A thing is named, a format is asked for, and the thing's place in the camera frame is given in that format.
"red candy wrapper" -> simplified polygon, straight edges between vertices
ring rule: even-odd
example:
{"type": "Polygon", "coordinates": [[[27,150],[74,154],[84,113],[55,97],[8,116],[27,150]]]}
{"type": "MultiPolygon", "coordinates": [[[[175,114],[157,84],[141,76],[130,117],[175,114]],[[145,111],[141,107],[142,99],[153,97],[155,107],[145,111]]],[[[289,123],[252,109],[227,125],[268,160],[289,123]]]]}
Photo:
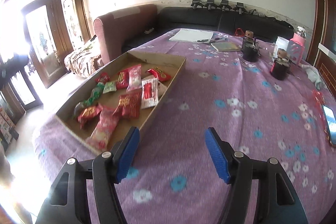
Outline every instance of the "red candy wrapper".
{"type": "Polygon", "coordinates": [[[97,106],[90,106],[85,108],[82,113],[78,116],[78,122],[81,124],[81,128],[86,124],[88,120],[93,119],[94,117],[98,116],[102,110],[101,105],[97,106]]]}
{"type": "Polygon", "coordinates": [[[95,79],[97,83],[102,82],[103,84],[106,84],[107,82],[110,82],[110,77],[106,72],[102,72],[99,78],[95,79]]]}
{"type": "Polygon", "coordinates": [[[150,74],[153,74],[156,78],[159,79],[160,82],[168,81],[171,79],[171,76],[169,74],[164,73],[158,67],[149,69],[147,72],[149,72],[150,74]]]}
{"type": "Polygon", "coordinates": [[[118,110],[125,119],[139,118],[141,106],[141,91],[124,94],[119,98],[118,110]]]}
{"type": "Polygon", "coordinates": [[[157,78],[142,81],[141,109],[156,106],[159,103],[157,78]]]}
{"type": "Polygon", "coordinates": [[[128,70],[123,70],[119,73],[119,78],[115,82],[117,90],[125,89],[128,87],[129,73],[128,70]]]}
{"type": "Polygon", "coordinates": [[[98,150],[105,151],[111,135],[118,125],[119,118],[119,113],[114,108],[104,106],[100,113],[100,120],[92,135],[86,139],[86,143],[98,150]]]}
{"type": "Polygon", "coordinates": [[[129,73],[128,88],[126,92],[137,90],[142,87],[141,84],[141,64],[127,69],[129,73]]]}

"pink candy wrapper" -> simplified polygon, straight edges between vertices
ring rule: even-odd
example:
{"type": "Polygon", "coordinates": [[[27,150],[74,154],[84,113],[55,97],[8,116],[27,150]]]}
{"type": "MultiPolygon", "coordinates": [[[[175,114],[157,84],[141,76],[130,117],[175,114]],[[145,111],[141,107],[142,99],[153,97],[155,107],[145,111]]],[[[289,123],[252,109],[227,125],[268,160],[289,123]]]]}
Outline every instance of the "pink candy wrapper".
{"type": "Polygon", "coordinates": [[[137,90],[142,87],[141,84],[141,64],[127,69],[129,73],[129,82],[126,92],[137,90]]]}
{"type": "Polygon", "coordinates": [[[143,80],[141,109],[156,106],[158,103],[158,79],[143,80]]]}

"blue gripper pad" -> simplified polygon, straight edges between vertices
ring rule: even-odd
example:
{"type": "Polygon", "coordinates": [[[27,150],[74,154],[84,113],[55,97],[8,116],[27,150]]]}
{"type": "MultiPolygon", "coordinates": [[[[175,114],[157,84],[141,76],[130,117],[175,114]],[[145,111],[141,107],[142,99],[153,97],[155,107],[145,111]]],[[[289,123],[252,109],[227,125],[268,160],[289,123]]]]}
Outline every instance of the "blue gripper pad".
{"type": "Polygon", "coordinates": [[[212,162],[216,167],[218,176],[228,184],[230,181],[230,174],[228,172],[227,159],[209,128],[205,131],[205,143],[209,150],[212,162]]]}

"smartphone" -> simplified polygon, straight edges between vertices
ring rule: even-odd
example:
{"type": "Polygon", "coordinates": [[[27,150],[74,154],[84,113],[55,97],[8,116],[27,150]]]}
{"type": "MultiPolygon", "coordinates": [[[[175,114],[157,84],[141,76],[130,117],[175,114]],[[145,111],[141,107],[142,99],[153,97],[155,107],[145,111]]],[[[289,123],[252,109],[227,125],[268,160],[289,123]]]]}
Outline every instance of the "smartphone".
{"type": "Polygon", "coordinates": [[[327,127],[327,134],[329,142],[336,146],[336,120],[334,112],[327,106],[322,105],[325,120],[326,120],[326,127],[327,127]]]}

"throw blanket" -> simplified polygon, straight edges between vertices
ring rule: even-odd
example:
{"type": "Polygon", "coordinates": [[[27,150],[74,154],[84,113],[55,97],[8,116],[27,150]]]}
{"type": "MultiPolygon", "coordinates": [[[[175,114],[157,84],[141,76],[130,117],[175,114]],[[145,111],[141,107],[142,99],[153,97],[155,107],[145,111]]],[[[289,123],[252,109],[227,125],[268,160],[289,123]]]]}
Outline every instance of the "throw blanket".
{"type": "Polygon", "coordinates": [[[100,48],[98,38],[92,42],[87,42],[83,47],[68,54],[64,59],[67,70],[88,78],[96,69],[95,60],[100,57],[100,48]]]}
{"type": "MultiPolygon", "coordinates": [[[[214,127],[222,140],[252,159],[277,158],[309,223],[318,224],[336,199],[336,153],[326,141],[312,98],[315,86],[306,73],[293,66],[286,80],[273,78],[269,43],[259,41],[262,58],[249,63],[241,52],[169,41],[177,31],[135,49],[183,55],[187,61],[144,135],[127,178],[116,185],[128,223],[217,223],[229,186],[218,177],[205,145],[204,131],[214,127]]],[[[242,44],[242,38],[229,39],[242,44]]],[[[322,92],[336,113],[334,98],[327,89],[322,92]]],[[[51,181],[68,158],[93,158],[53,117],[34,138],[40,165],[51,181]]],[[[253,182],[246,223],[253,222],[257,184],[253,182]]],[[[91,184],[88,195],[92,223],[99,223],[91,184]]]]}

